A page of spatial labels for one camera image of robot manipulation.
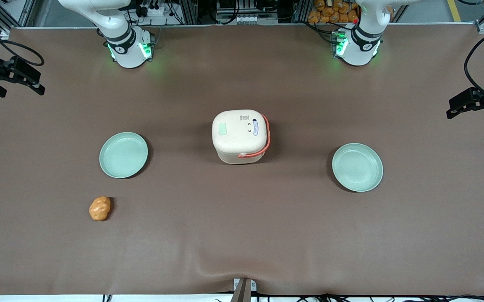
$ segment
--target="green led light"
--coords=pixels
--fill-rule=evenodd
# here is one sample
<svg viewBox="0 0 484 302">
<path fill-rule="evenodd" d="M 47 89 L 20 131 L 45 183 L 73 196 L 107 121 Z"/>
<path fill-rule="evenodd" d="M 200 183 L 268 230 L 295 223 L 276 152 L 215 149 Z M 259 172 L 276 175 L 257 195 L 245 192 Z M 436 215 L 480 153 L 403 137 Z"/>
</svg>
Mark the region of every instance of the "green led light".
<svg viewBox="0 0 484 302">
<path fill-rule="evenodd" d="M 337 46 L 337 52 L 336 55 L 343 55 L 344 50 L 346 49 L 346 46 L 348 46 L 348 39 L 344 38 L 341 43 Z"/>
<path fill-rule="evenodd" d="M 141 49 L 141 52 L 143 53 L 144 57 L 150 57 L 150 46 L 147 44 L 139 44 L 139 48 Z"/>
<path fill-rule="evenodd" d="M 111 57 L 115 60 L 115 54 L 113 53 L 111 46 L 109 44 L 107 44 L 107 47 L 109 48 L 109 52 L 111 53 Z"/>
</svg>

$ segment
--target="plate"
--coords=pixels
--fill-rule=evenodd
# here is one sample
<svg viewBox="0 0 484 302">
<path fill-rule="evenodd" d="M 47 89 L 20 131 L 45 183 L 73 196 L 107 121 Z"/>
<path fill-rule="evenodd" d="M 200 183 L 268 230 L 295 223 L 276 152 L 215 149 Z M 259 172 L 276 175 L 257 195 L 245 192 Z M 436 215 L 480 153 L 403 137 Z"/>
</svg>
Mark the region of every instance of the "plate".
<svg viewBox="0 0 484 302">
<path fill-rule="evenodd" d="M 384 176 L 378 154 L 361 143 L 348 143 L 337 150 L 332 160 L 333 174 L 347 189 L 366 192 L 374 189 Z"/>
<path fill-rule="evenodd" d="M 144 139 L 133 132 L 111 136 L 100 150 L 100 167 L 113 178 L 127 178 L 143 168 L 148 157 Z"/>
</svg>

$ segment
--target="white lid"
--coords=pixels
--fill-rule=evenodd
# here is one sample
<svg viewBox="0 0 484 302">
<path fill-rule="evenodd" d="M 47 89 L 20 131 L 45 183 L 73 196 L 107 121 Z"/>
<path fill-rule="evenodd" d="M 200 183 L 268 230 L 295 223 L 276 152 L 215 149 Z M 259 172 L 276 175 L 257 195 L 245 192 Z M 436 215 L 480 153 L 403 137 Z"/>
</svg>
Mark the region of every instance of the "white lid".
<svg viewBox="0 0 484 302">
<path fill-rule="evenodd" d="M 224 154 L 248 154 L 261 151 L 266 145 L 266 123 L 255 110 L 224 111 L 212 123 L 212 141 Z"/>
</svg>

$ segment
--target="potato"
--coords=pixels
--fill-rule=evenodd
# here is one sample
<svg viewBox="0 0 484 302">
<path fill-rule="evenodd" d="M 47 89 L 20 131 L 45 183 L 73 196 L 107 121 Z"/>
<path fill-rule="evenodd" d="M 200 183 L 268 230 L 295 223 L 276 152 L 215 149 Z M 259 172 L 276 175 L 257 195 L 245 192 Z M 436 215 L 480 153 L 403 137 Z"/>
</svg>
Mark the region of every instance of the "potato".
<svg viewBox="0 0 484 302">
<path fill-rule="evenodd" d="M 319 20 L 320 20 L 320 12 L 317 12 L 317 11 L 309 12 L 309 17 L 307 17 L 307 22 L 318 23 Z"/>
<path fill-rule="evenodd" d="M 324 10 L 321 12 L 323 17 L 329 17 L 330 15 L 333 15 L 333 13 L 333 8 L 324 8 Z"/>
<path fill-rule="evenodd" d="M 344 2 L 342 0 L 334 0 L 333 1 L 333 10 L 339 11 L 344 6 Z"/>
<path fill-rule="evenodd" d="M 111 210 L 111 200 L 109 197 L 100 196 L 92 201 L 89 207 L 89 214 L 94 221 L 102 221 L 107 218 Z"/>
<path fill-rule="evenodd" d="M 322 11 L 326 8 L 326 2 L 324 0 L 313 0 L 313 5 L 317 11 Z"/>
<path fill-rule="evenodd" d="M 339 22 L 340 23 L 346 23 L 348 22 L 348 15 L 346 15 L 345 13 L 341 13 L 339 14 Z"/>
<path fill-rule="evenodd" d="M 348 4 L 343 2 L 342 7 L 338 9 L 339 13 L 348 13 Z"/>
<path fill-rule="evenodd" d="M 348 13 L 348 21 L 350 21 L 350 22 L 355 22 L 357 19 L 358 19 L 358 18 L 357 18 L 357 13 L 356 13 L 356 11 L 350 11 L 350 12 Z"/>
<path fill-rule="evenodd" d="M 334 12 L 333 15 L 330 16 L 330 22 L 338 22 L 339 21 L 339 13 Z"/>
</svg>

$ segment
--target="orange handle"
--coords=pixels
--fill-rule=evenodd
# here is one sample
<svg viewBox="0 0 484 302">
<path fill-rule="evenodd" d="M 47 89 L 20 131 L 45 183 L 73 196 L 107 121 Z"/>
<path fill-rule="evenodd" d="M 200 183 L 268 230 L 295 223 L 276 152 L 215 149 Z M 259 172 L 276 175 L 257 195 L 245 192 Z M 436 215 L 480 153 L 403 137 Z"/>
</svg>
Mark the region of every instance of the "orange handle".
<svg viewBox="0 0 484 302">
<path fill-rule="evenodd" d="M 268 119 L 266 118 L 265 115 L 261 114 L 262 117 L 264 118 L 264 120 L 266 121 L 266 132 L 267 132 L 267 135 L 268 135 L 268 142 L 266 143 L 266 146 L 264 146 L 264 148 L 257 152 L 257 153 L 251 153 L 251 154 L 246 154 L 246 155 L 238 155 L 238 158 L 239 159 L 245 159 L 246 157 L 256 157 L 256 156 L 259 156 L 261 155 L 262 153 L 266 152 L 266 150 L 268 149 L 268 147 L 270 147 L 270 123 L 268 122 Z"/>
</svg>

